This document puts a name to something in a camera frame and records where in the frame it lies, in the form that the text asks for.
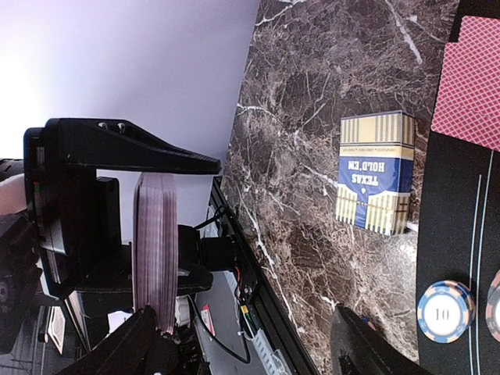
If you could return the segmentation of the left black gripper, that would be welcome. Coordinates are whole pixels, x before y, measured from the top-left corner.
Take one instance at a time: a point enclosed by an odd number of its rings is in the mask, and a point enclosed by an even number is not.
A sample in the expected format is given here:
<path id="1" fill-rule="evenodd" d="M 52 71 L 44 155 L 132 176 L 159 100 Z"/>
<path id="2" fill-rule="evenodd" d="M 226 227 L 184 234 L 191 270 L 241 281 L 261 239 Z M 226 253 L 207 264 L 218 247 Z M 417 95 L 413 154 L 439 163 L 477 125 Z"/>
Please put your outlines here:
<path id="1" fill-rule="evenodd" d="M 61 118 L 32 127 L 23 136 L 28 216 L 37 226 L 43 291 L 65 299 L 107 250 L 108 234 L 98 204 L 98 170 L 217 175 L 221 161 L 169 144 L 126 120 Z M 142 277 L 137 289 L 176 296 L 208 291 L 213 275 L 184 265 L 177 274 Z M 93 272 L 76 290 L 132 293 L 132 273 Z"/>

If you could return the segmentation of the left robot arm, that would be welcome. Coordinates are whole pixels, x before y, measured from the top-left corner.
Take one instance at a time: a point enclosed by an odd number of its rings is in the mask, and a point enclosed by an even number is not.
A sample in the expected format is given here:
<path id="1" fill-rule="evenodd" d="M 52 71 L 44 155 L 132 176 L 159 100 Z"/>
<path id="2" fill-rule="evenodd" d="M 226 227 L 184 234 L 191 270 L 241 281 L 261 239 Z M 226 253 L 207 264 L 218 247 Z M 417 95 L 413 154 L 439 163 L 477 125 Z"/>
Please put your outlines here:
<path id="1" fill-rule="evenodd" d="M 99 170 L 215 175 L 218 159 L 173 146 L 126 120 L 59 118 L 23 136 L 26 207 L 1 217 L 1 352 L 9 354 L 38 286 L 67 298 L 122 244 L 120 190 Z"/>

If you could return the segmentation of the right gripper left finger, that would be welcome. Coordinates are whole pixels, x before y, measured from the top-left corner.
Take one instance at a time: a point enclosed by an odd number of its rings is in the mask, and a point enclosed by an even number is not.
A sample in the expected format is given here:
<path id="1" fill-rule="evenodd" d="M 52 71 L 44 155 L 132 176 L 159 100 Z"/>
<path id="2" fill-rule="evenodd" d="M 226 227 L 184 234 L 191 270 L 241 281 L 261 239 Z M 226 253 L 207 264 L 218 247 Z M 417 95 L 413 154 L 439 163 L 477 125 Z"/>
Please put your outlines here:
<path id="1" fill-rule="evenodd" d="M 147 305 L 59 374 L 134 374 L 157 336 L 155 311 Z"/>

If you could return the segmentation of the blue chip mat edge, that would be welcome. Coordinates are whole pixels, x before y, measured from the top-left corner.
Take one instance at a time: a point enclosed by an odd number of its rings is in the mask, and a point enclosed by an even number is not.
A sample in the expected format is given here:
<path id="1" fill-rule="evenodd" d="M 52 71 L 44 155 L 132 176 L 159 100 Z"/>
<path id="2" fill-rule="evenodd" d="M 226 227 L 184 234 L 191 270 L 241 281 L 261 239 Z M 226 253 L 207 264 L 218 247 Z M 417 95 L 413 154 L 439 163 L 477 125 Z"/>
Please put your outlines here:
<path id="1" fill-rule="evenodd" d="M 475 319 L 476 304 L 470 289 L 453 280 L 429 286 L 417 304 L 417 321 L 423 334 L 439 344 L 458 340 Z"/>

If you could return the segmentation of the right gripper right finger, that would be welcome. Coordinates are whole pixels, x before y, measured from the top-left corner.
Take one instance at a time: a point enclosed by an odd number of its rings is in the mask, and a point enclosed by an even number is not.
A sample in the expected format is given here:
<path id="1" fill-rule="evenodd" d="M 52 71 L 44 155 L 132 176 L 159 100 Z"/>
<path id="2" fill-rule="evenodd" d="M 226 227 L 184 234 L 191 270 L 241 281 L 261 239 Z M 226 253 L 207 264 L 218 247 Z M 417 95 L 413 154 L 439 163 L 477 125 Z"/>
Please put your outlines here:
<path id="1" fill-rule="evenodd" d="M 334 374 L 429 373 L 342 304 L 336 306 L 332 316 L 330 348 Z"/>

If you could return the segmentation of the dealt card player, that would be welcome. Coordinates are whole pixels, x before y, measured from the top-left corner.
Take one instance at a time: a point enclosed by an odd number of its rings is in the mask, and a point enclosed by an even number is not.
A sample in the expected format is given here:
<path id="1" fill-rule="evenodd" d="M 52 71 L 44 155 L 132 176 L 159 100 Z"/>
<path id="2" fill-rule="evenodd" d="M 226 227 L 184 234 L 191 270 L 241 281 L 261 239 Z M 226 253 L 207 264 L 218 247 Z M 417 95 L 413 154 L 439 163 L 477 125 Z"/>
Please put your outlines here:
<path id="1" fill-rule="evenodd" d="M 445 46 L 431 130 L 499 150 L 499 20 L 462 18 Z"/>

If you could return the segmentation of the red-backed card deck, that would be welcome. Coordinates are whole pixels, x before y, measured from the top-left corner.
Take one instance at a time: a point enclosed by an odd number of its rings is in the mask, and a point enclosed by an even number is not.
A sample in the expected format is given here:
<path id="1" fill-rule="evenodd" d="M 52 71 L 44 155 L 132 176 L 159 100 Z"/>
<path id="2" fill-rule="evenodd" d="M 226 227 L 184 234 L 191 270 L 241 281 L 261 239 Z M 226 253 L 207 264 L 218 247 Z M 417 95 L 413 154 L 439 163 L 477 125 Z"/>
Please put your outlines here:
<path id="1" fill-rule="evenodd" d="M 142 277 L 165 275 L 178 270 L 177 189 L 168 173 L 142 173 L 134 191 L 132 276 L 136 310 L 149 305 L 156 315 L 156 327 L 172 334 L 175 326 L 176 292 L 142 291 Z"/>

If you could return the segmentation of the brown chip mat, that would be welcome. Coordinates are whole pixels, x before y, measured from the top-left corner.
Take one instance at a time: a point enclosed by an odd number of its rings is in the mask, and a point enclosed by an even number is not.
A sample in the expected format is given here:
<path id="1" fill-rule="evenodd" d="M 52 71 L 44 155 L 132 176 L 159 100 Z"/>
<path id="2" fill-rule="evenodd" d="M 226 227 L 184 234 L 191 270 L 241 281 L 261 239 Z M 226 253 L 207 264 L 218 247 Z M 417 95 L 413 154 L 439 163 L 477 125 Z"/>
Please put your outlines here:
<path id="1" fill-rule="evenodd" d="M 487 293 L 487 305 L 485 309 L 485 320 L 487 328 L 491 336 L 500 342 L 500 325 L 499 325 L 499 285 L 500 272 L 498 271 L 493 278 Z"/>

